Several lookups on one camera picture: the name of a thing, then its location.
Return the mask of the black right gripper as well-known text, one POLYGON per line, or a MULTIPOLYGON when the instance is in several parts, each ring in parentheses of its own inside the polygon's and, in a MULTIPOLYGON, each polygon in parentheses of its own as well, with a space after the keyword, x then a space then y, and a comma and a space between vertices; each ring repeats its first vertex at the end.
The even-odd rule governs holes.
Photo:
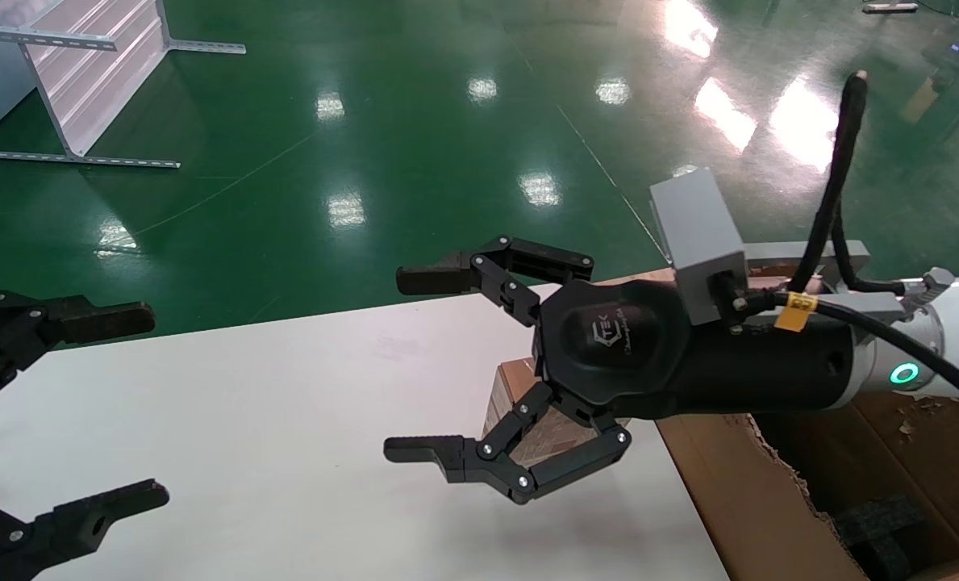
POLYGON ((544 382, 482 439, 388 437, 386 459, 431 462, 449 484, 486 484, 524 505, 622 459, 632 438, 615 418, 824 411, 850 387, 854 334, 843 324, 823 320, 800 333, 760 326, 740 334, 720 323, 694 326, 670 281, 593 286, 585 282, 593 271, 590 255, 516 236, 498 236, 434 265, 399 267, 403 295, 479 291, 524 327, 538 323, 534 354, 544 382), (562 287, 540 306, 519 276, 562 287), (521 466, 511 453, 550 409, 593 428, 594 437, 521 466))

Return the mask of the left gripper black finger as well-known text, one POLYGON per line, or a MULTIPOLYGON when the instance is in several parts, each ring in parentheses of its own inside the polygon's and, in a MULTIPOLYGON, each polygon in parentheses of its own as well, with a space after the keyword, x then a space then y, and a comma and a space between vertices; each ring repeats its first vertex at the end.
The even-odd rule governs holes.
POLYGON ((145 479, 57 505, 31 522, 0 510, 0 580, 33 580, 51 567, 98 551, 115 522, 169 503, 169 490, 145 479))
POLYGON ((57 345, 91 345, 155 327, 143 302, 98 307, 84 295, 36 300, 0 290, 0 390, 57 345))

